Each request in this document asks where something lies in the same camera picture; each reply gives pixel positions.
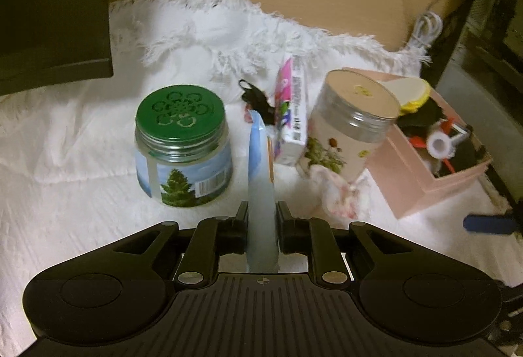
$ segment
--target plant illustration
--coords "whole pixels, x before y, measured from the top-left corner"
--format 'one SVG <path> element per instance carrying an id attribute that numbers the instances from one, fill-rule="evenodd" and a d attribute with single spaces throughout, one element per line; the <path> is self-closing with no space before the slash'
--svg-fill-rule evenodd
<path id="1" fill-rule="evenodd" d="M 329 139 L 329 146 L 328 149 L 325 149 L 320 140 L 309 137 L 307 139 L 307 152 L 305 152 L 304 156 L 310 159 L 309 166 L 321 165 L 339 174 L 345 166 L 345 161 L 337 154 L 342 149 L 338 148 L 338 142 L 333 137 Z"/>
<path id="2" fill-rule="evenodd" d="M 177 207 L 190 207 L 197 205 L 197 199 L 194 190 L 190 190 L 192 185 L 187 177 L 179 171 L 172 170 L 167 179 L 167 184 L 162 184 L 161 201 L 166 205 Z"/>

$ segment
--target beige lid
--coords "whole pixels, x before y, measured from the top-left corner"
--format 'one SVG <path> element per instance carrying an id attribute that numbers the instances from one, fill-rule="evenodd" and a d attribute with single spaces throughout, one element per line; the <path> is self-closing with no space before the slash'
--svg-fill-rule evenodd
<path id="1" fill-rule="evenodd" d="M 383 85 L 363 74 L 338 69 L 327 74 L 325 83 L 355 109 L 384 119 L 396 119 L 400 106 Z"/>

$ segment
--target jar with green lid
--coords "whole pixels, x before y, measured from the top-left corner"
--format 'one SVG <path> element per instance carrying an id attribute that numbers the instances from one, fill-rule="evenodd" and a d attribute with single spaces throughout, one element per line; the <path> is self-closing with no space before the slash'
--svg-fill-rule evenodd
<path id="1" fill-rule="evenodd" d="M 231 180 L 225 109 L 210 90 L 173 85 L 152 92 L 138 107 L 135 138 L 140 186 L 166 205 L 205 204 Z"/>

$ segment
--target pink container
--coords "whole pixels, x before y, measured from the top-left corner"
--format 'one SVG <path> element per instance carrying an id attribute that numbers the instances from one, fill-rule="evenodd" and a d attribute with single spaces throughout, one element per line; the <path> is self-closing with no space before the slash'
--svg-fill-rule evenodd
<path id="1" fill-rule="evenodd" d="M 351 70 L 378 81 L 398 78 L 391 74 Z M 436 91 L 432 90 L 430 96 L 443 109 L 445 115 L 465 124 Z M 478 149 L 481 143 L 474 135 L 472 140 Z M 491 162 L 492 159 L 487 153 L 476 166 L 439 179 L 435 178 L 406 136 L 394 125 L 384 143 L 367 160 L 367 168 L 396 218 L 402 218 L 462 192 L 486 171 Z"/>

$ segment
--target coiled white cord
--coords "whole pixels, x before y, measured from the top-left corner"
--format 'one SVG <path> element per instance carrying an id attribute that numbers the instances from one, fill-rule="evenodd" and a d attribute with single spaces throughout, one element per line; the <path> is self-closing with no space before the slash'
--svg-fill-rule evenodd
<path id="1" fill-rule="evenodd" d="M 431 10 L 438 1 L 440 0 L 433 0 L 427 11 L 416 19 L 407 43 L 409 47 L 418 47 L 426 51 L 443 31 L 443 21 L 437 13 Z"/>

